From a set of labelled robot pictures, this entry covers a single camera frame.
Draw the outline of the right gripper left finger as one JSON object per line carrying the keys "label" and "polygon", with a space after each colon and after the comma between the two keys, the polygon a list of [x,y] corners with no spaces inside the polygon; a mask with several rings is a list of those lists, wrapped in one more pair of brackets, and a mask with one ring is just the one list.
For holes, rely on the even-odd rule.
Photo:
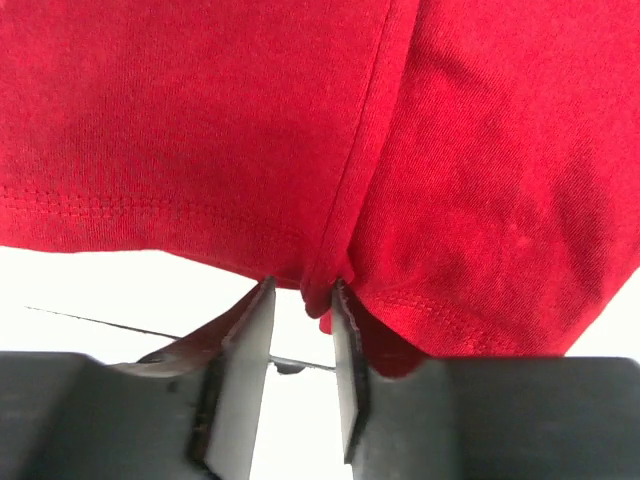
{"label": "right gripper left finger", "polygon": [[134,363],[1,356],[5,479],[246,479],[274,327],[265,279]]}

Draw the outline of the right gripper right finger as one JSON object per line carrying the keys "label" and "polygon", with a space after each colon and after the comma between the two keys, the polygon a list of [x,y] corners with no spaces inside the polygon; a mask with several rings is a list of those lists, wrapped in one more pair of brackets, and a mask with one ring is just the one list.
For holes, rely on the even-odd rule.
{"label": "right gripper right finger", "polygon": [[357,479],[635,479],[639,366],[603,357],[429,357],[332,292],[344,460]]}

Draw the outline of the dark red t-shirt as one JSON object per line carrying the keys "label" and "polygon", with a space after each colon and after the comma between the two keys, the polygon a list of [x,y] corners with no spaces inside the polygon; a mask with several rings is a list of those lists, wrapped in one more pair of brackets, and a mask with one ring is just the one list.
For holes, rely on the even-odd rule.
{"label": "dark red t-shirt", "polygon": [[1,242],[343,280],[391,375],[563,354],[639,266],[639,5],[5,1]]}

